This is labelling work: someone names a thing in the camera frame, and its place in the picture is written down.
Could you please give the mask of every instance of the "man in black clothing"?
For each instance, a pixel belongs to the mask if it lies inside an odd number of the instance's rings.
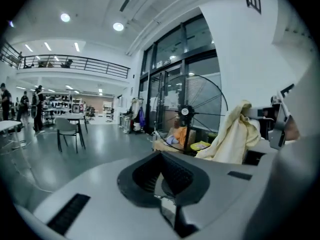
[[[44,95],[42,93],[42,85],[36,90],[36,94],[39,97],[39,103],[36,105],[36,117],[34,118],[34,130],[35,132],[42,132],[42,103],[45,100]]]
[[[21,97],[20,104],[18,110],[21,112],[21,119],[24,125],[29,124],[29,98],[27,97],[27,91],[24,91],[23,96]]]
[[[2,93],[2,117],[3,120],[9,120],[9,110],[10,110],[10,102],[11,102],[11,94],[6,88],[6,84],[3,82],[1,84]]]

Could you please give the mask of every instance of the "black grille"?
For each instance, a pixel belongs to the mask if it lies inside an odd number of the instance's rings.
[[[64,235],[76,220],[90,197],[84,194],[76,194],[47,224],[49,228]]]

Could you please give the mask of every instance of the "yellow item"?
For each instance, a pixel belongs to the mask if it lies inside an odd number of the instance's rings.
[[[197,142],[197,143],[193,143],[190,145],[190,148],[193,150],[193,151],[200,151],[200,150],[203,150],[207,147],[210,146],[210,143],[208,142],[204,142],[204,141],[200,141],[200,142]]]
[[[200,150],[196,158],[215,162],[242,164],[248,148],[254,147],[261,139],[259,130],[241,114],[243,108],[251,108],[251,103],[242,100],[225,117],[224,124],[211,146]]]

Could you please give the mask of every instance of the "floor fan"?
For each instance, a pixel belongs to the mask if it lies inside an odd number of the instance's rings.
[[[167,144],[184,154],[192,151],[190,142],[206,141],[208,133],[217,133],[228,110],[225,96],[208,78],[180,75],[169,80],[153,100],[150,113],[156,118],[155,133],[170,143],[168,135],[181,131],[179,143]]]

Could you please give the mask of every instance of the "ceiling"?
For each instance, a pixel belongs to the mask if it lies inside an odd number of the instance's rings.
[[[125,0],[30,0],[13,19],[14,28],[8,29],[6,39],[13,45],[69,39],[125,52],[144,27],[174,1],[130,0],[121,12]],[[62,13],[70,15],[70,22],[60,20]],[[124,30],[115,31],[115,22],[122,23]]]
[[[49,45],[51,51],[45,45],[45,42]],[[78,43],[80,52],[77,52],[75,48],[75,43]],[[25,46],[28,45],[33,52],[28,50]],[[70,39],[44,39],[44,40],[34,40],[24,43],[17,43],[13,45],[13,48],[18,52],[22,52],[23,56],[34,56],[38,54],[62,54],[62,55],[74,55],[81,56],[86,45],[85,41],[81,40],[70,40]]]
[[[17,80],[17,85],[27,89],[35,89],[35,85],[38,84],[38,77],[24,78],[23,80]],[[110,84],[106,82],[98,82],[84,79],[72,79],[61,77],[42,77],[41,85],[45,90],[51,89],[53,91],[66,91],[66,85],[71,86],[74,90],[77,90],[83,94],[99,95],[98,89],[102,89],[103,95],[120,95],[124,87],[116,84]]]

